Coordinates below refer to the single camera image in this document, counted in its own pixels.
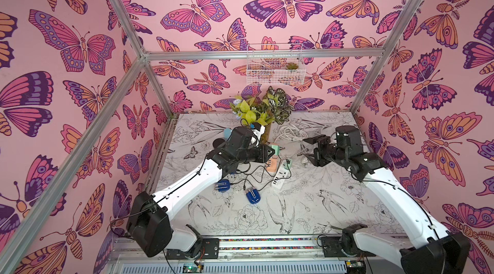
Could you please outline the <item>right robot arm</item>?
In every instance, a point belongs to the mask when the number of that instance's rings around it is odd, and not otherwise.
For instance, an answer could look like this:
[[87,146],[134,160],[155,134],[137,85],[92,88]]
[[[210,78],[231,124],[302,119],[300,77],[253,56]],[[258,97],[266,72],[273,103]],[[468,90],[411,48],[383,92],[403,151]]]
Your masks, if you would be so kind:
[[357,223],[342,230],[342,252],[349,257],[369,252],[405,273],[462,273],[471,248],[469,240],[433,218],[376,153],[364,151],[359,129],[338,126],[335,135],[335,140],[327,135],[304,139],[313,146],[305,155],[307,159],[315,167],[329,163],[343,167],[380,199],[408,237],[396,239]]

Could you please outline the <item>green charger adapter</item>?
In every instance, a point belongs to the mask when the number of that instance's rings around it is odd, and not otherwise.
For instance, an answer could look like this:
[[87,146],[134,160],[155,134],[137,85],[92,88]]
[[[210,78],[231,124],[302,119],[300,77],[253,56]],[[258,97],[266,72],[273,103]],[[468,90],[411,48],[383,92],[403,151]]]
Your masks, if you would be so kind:
[[284,168],[287,169],[287,170],[290,170],[292,168],[292,160],[286,159],[284,161]]
[[278,155],[279,151],[280,151],[280,147],[278,145],[275,145],[275,144],[271,144],[270,146],[275,151],[275,154]]

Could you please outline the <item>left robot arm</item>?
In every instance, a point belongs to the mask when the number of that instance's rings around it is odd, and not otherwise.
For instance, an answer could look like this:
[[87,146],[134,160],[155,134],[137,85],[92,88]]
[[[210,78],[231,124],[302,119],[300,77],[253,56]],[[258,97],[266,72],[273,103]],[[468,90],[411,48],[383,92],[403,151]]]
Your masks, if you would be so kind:
[[127,232],[147,257],[177,250],[188,258],[203,251],[203,237],[189,224],[174,223],[177,213],[206,188],[237,171],[244,163],[266,163],[274,150],[261,142],[261,124],[235,127],[229,138],[214,146],[202,163],[165,189],[140,193],[134,200]]

